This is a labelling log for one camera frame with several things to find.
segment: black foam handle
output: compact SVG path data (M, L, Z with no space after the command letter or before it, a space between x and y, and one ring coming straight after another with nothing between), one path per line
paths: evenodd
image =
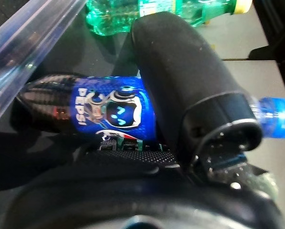
M244 94L210 45L180 17L160 12L139 18L131 34L159 126L173 148L193 106L223 94ZM254 118L249 106L241 109Z

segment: green plastic bottle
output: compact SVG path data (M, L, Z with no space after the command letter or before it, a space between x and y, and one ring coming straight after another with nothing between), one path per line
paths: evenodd
M198 26L211 18L248 12L252 0L88 0L88 24L96 34L107 36L129 32L132 22L142 16L169 11Z

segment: blue pepsi label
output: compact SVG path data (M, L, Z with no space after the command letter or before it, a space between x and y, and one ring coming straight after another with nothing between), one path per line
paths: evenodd
M155 114L139 77L78 79L71 120L79 132L154 140Z

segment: green label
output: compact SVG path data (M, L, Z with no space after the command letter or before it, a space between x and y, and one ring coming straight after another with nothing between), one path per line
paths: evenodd
M177 12L178 0L139 0L139 15L145 16L152 13L168 11Z

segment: transparent plastic pipe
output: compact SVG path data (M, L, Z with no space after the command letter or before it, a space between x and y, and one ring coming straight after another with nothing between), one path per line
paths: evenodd
M0 116L85 2L30 0L0 27Z

